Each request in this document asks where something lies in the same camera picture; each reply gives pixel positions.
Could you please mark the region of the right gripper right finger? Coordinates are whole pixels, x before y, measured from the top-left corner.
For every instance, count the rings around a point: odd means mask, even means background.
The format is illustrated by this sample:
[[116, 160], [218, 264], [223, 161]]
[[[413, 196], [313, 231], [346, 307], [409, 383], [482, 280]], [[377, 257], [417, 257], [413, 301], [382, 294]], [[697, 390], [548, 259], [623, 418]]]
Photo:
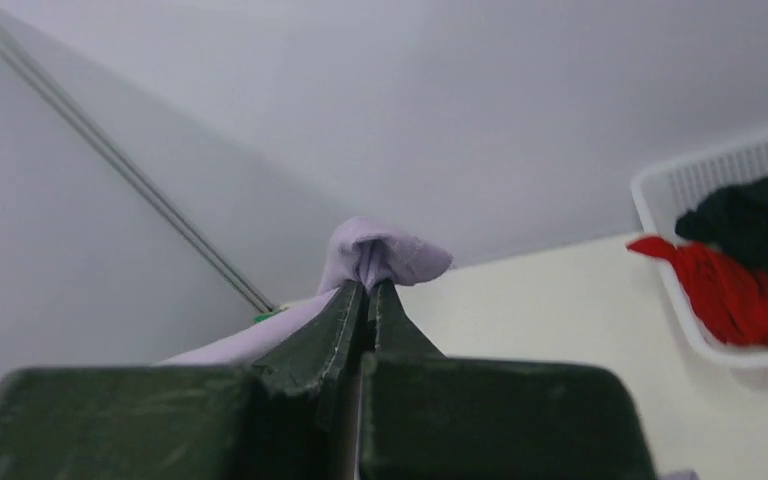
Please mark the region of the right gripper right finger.
[[653, 479], [635, 402], [587, 364], [447, 357], [395, 285], [371, 293], [358, 470], [364, 479]]

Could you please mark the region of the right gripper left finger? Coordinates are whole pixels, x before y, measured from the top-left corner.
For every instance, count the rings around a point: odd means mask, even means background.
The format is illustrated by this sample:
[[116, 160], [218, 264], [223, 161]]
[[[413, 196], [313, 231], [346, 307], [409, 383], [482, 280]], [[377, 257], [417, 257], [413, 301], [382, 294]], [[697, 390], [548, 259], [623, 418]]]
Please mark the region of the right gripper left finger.
[[28, 368], [0, 381], [0, 479], [345, 479], [366, 294], [245, 365]]

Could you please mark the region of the purple t shirt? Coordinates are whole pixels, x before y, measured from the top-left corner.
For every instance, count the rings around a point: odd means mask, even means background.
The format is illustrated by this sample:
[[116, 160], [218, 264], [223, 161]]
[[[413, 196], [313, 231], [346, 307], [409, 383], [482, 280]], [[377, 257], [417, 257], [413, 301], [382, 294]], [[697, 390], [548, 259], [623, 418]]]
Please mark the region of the purple t shirt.
[[360, 284], [366, 294], [366, 307], [361, 349], [351, 378], [350, 404], [353, 413], [348, 428], [353, 439], [346, 448], [346, 454], [353, 474], [345, 479], [364, 479], [358, 470], [362, 391], [360, 363], [372, 346], [368, 326], [372, 290], [384, 281], [392, 282], [397, 291], [398, 286], [413, 286], [434, 280], [445, 273], [451, 263], [449, 253], [415, 236], [363, 218], [348, 220], [337, 228], [330, 240], [318, 294], [310, 302], [151, 367], [221, 365], [234, 361], [250, 365], [322, 312], [344, 283]]

